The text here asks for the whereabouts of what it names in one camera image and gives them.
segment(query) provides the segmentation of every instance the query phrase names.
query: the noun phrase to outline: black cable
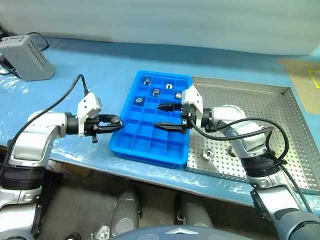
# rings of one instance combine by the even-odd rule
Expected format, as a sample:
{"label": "black cable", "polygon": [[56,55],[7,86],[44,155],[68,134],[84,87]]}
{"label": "black cable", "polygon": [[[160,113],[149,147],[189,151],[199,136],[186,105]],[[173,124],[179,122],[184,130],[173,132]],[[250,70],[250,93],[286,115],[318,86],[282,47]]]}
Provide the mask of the black cable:
{"label": "black cable", "polygon": [[[311,207],[309,206],[309,203],[308,203],[306,197],[304,196],[304,194],[302,193],[302,191],[301,191],[300,187],[298,186],[297,182],[291,176],[290,172],[286,169],[286,167],[283,165],[284,164],[283,158],[287,155],[287,153],[289,151],[289,145],[290,144],[289,144],[289,139],[288,139],[288,136],[287,136],[285,130],[277,122],[269,120],[269,119],[266,119],[266,118],[262,118],[262,117],[248,117],[248,118],[236,120],[236,121],[233,121],[233,122],[231,122],[229,124],[226,124],[224,126],[218,127],[216,130],[219,131],[221,129],[230,127],[231,125],[238,124],[238,123],[245,122],[245,121],[262,121],[262,122],[270,123],[270,124],[276,126],[279,129],[279,131],[281,132],[281,134],[283,136],[283,140],[284,140],[284,150],[283,150],[282,154],[278,158],[276,158],[274,156],[275,160],[277,160],[276,165],[278,165],[284,171],[284,173],[287,175],[289,180],[292,182],[292,184],[295,187],[297,193],[299,194],[303,204],[305,205],[305,208],[307,209],[307,211],[309,213],[313,214],[313,211],[312,211]],[[266,134],[266,137],[265,137],[265,147],[266,147],[268,152],[272,152],[271,149],[270,149],[270,144],[269,144],[270,138],[271,138],[271,134],[272,134],[272,131],[269,131]]]}
{"label": "black cable", "polygon": [[290,181],[292,182],[293,186],[295,187],[295,190],[298,192],[303,204],[305,205],[306,210],[313,214],[314,212],[312,211],[311,207],[309,206],[309,203],[305,197],[305,195],[302,193],[300,187],[298,186],[297,182],[295,179],[291,176],[290,172],[286,169],[286,167],[283,164],[280,164],[280,168],[284,171],[284,173],[288,176]]}
{"label": "black cable", "polygon": [[1,65],[5,70],[8,71],[8,72],[6,72],[6,73],[0,73],[0,75],[13,74],[13,75],[16,76],[17,78],[21,79],[21,77],[20,77],[14,70],[11,70],[10,68],[6,67],[5,65],[2,65],[1,63],[0,63],[0,65]]}
{"label": "black cable", "polygon": [[231,140],[238,140],[238,139],[244,139],[244,138],[248,138],[248,137],[252,137],[252,136],[256,136],[259,134],[264,134],[266,132],[272,131],[274,128],[272,126],[266,127],[264,129],[258,130],[258,131],[253,131],[253,132],[249,132],[249,133],[245,133],[245,134],[240,134],[237,136],[224,136],[224,137],[220,137],[220,136],[211,136],[209,134],[206,134],[205,132],[201,131],[201,129],[199,127],[197,127],[195,121],[193,119],[190,119],[190,123],[192,125],[192,127],[194,127],[194,129],[200,133],[202,136],[204,136],[205,138],[211,139],[211,140],[217,140],[217,141],[231,141]]}
{"label": "black cable", "polygon": [[42,36],[42,34],[40,34],[39,32],[36,32],[36,31],[32,31],[32,32],[29,32],[27,35],[31,35],[31,34],[38,34],[39,36],[41,36],[45,40],[46,46],[44,48],[42,48],[41,51],[46,50],[50,47],[48,40],[44,36]]}
{"label": "black cable", "polygon": [[[79,79],[82,79],[82,83],[85,86],[85,77],[82,74],[79,74],[78,76],[76,76],[75,80],[73,81],[73,83],[71,84],[71,86],[69,87],[69,89],[51,106],[49,106],[48,108],[46,108],[45,110],[43,110],[42,112],[38,113],[36,116],[34,116],[30,121],[28,121],[26,124],[24,124],[20,130],[15,134],[15,136],[13,137],[13,139],[10,141],[8,148],[7,148],[7,152],[5,154],[4,160],[3,160],[3,164],[2,167],[0,169],[0,178],[2,178],[3,176],[3,172],[4,172],[4,167],[5,165],[7,165],[9,158],[12,154],[12,150],[16,144],[16,141],[18,139],[18,137],[20,136],[20,134],[30,125],[32,124],[32,122],[34,120],[36,120],[37,118],[41,117],[43,114],[47,113],[48,111],[50,111],[51,109],[53,109],[55,106],[57,106],[59,103],[61,103],[66,96],[68,96],[68,94],[74,89],[75,85],[77,84],[77,82],[79,81]],[[87,86],[84,88],[84,93],[86,94],[86,91],[88,91]]]}

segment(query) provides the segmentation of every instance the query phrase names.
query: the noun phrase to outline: blue table surface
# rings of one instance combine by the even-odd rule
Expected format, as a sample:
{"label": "blue table surface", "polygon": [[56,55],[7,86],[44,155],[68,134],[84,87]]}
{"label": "blue table surface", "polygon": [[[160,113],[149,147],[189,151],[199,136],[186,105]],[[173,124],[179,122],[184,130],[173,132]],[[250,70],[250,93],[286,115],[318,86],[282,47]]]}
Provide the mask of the blue table surface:
{"label": "blue table surface", "polygon": [[[0,144],[6,145],[28,116],[55,102],[78,74],[84,74],[88,88],[101,98],[102,114],[119,115],[139,70],[220,78],[291,87],[320,147],[320,115],[306,113],[297,92],[279,63],[279,56],[198,47],[96,42],[49,38],[43,54],[55,68],[51,80],[26,82],[12,75],[0,75]],[[301,60],[320,62],[320,50]],[[76,114],[83,97],[79,83],[55,112]],[[51,157],[62,162],[166,186],[197,195],[252,206],[251,186],[227,179],[154,166],[116,157],[109,150],[111,134],[91,137],[66,136],[54,142]],[[319,215],[320,196],[308,195]]]}

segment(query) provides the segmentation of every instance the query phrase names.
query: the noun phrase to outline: stainless steel tray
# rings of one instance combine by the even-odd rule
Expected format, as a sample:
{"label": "stainless steel tray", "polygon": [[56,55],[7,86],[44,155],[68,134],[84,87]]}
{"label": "stainless steel tray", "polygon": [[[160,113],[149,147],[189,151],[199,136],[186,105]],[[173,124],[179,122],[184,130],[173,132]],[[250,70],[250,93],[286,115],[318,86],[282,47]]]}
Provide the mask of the stainless steel tray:
{"label": "stainless steel tray", "polygon": [[[203,77],[193,77],[192,81],[203,97],[204,108],[232,104],[242,108],[247,117],[267,118],[279,123],[290,143],[286,167],[305,193],[319,194],[320,154],[290,87]],[[222,136],[219,132],[212,135]],[[270,146],[277,156],[282,153],[284,141],[279,131],[273,132]],[[247,182],[240,160],[229,154],[229,147],[228,141],[210,140],[191,130],[186,170]],[[206,148],[215,152],[210,161],[202,157]]]}

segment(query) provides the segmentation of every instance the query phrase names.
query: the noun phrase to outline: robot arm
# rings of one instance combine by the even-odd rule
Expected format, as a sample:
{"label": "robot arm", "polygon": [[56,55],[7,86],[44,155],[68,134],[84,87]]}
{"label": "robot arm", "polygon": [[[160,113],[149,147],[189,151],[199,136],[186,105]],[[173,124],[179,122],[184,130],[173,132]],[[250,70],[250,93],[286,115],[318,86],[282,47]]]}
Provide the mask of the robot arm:
{"label": "robot arm", "polygon": [[266,146],[265,134],[260,133],[265,128],[250,119],[244,120],[247,117],[241,108],[234,105],[203,108],[203,99],[193,85],[182,92],[181,104],[164,103],[157,108],[162,111],[181,111],[181,125],[166,122],[154,124],[163,130],[186,133],[190,128],[198,132],[204,128],[208,133],[220,131],[225,135],[225,138],[213,138],[200,132],[214,140],[239,137],[232,140],[231,144],[254,188],[250,194],[260,215],[273,222],[281,240],[319,239],[319,218],[302,211],[284,169]]}
{"label": "robot arm", "polygon": [[[96,143],[97,134],[123,127],[118,116],[99,114],[100,99],[88,90],[85,93],[77,115],[49,111],[33,120],[16,139],[8,162],[1,165],[0,240],[33,240],[39,233],[38,199],[55,139],[66,135],[92,136],[92,143]],[[40,112],[31,114],[28,122]]]}

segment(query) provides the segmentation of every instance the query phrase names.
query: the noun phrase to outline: yellow tape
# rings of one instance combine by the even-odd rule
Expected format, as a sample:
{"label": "yellow tape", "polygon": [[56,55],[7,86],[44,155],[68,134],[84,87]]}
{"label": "yellow tape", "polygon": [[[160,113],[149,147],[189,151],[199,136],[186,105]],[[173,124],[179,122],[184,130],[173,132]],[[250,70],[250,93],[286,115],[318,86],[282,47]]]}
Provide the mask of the yellow tape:
{"label": "yellow tape", "polygon": [[320,71],[308,70],[308,73],[309,73],[309,75],[310,75],[310,77],[311,77],[311,79],[312,79],[312,81],[313,81],[313,83],[315,85],[315,88],[320,89],[320,85],[317,83],[317,80],[316,80],[316,78],[314,76],[314,74],[320,74]]}

